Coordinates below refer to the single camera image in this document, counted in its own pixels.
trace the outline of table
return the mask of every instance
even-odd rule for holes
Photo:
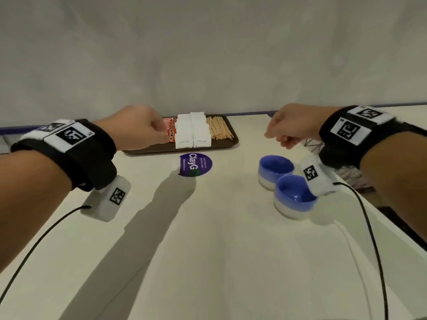
[[[382,319],[376,260],[353,194],[322,197],[309,220],[293,221],[258,184],[261,156],[297,164],[310,154],[265,139],[269,119],[230,117],[240,144],[204,152],[213,167],[196,178],[177,175],[179,154],[118,153],[114,163],[132,189],[116,218],[77,213],[57,226],[15,280],[0,319]],[[0,275],[0,288],[35,240],[86,196],[70,193]],[[390,318],[427,314],[427,254],[364,204]]]

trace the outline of purple sticker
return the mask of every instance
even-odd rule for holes
[[[190,153],[181,156],[181,169],[179,175],[184,177],[196,177],[209,172],[212,168],[212,160],[203,154]]]

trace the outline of wire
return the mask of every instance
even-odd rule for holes
[[[2,295],[0,296],[0,304],[3,302],[4,297],[6,296],[7,291],[10,289],[13,281],[16,279],[16,276],[18,276],[19,271],[22,269],[22,267],[24,266],[25,262],[27,261],[28,257],[31,255],[31,253],[35,250],[35,248],[37,247],[37,245],[41,242],[41,240],[56,226],[58,225],[62,220],[64,220],[65,218],[67,218],[70,214],[80,210],[80,209],[90,209],[91,206],[79,206],[78,208],[75,208],[74,210],[68,212],[66,215],[64,215],[61,219],[59,219],[58,221],[56,221],[48,230],[46,230],[44,232],[43,235],[41,235],[41,237],[38,239],[38,241],[36,241],[36,243],[33,245],[33,247],[31,247],[31,249],[29,250],[29,252],[27,253],[27,255],[24,257],[24,259],[22,260],[21,264],[19,265],[18,269],[15,271],[15,274],[13,274],[12,278],[10,279],[9,283],[7,284],[5,290],[3,291]]]
[[[371,222],[369,221],[368,214],[366,213],[365,206],[363,205],[362,199],[360,198],[359,194],[356,192],[354,188],[349,186],[348,184],[342,183],[342,182],[334,182],[334,185],[343,185],[347,188],[349,188],[357,197],[359,200],[360,206],[363,211],[363,215],[365,216],[366,225],[368,226],[369,235],[371,236],[372,245],[374,246],[375,250],[375,256],[377,257],[377,263],[378,263],[378,271],[380,273],[380,280],[381,280],[381,288],[383,290],[383,299],[384,299],[384,319],[389,320],[389,304],[387,301],[387,291],[386,291],[386,282],[384,280],[384,271],[383,271],[383,265],[381,263],[380,253],[378,252],[377,242],[374,237],[374,233],[372,231]]]

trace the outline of fist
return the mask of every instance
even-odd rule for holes
[[[161,115],[146,105],[127,106],[112,116],[95,121],[110,135],[117,150],[143,149],[169,141]]]
[[[307,138],[321,141],[320,128],[338,109],[340,108],[287,104],[275,113],[264,135],[267,138],[276,138],[281,146],[287,149]]]

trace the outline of gray wall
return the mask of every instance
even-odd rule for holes
[[[427,0],[0,0],[0,126],[427,100]]]

